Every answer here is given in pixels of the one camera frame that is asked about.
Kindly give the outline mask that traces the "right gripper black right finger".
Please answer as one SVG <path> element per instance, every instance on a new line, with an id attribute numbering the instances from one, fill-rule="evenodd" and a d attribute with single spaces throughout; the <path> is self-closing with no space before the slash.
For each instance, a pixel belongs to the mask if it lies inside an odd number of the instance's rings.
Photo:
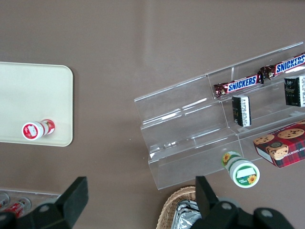
<path id="1" fill-rule="evenodd" d="M 292 229 L 293 225 L 279 211 L 257 208 L 249 214 L 230 201 L 220 201 L 207 179 L 195 179 L 196 203 L 202 218 L 193 229 Z"/>

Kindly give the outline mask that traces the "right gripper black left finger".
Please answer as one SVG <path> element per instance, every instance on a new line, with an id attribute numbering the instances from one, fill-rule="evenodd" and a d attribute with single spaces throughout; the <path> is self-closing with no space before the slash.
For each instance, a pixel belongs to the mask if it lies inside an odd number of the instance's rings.
<path id="1" fill-rule="evenodd" d="M 28 198 L 20 198 L 0 212 L 2 229 L 71 229 L 89 200 L 88 179 L 78 177 L 55 201 L 31 210 Z"/>

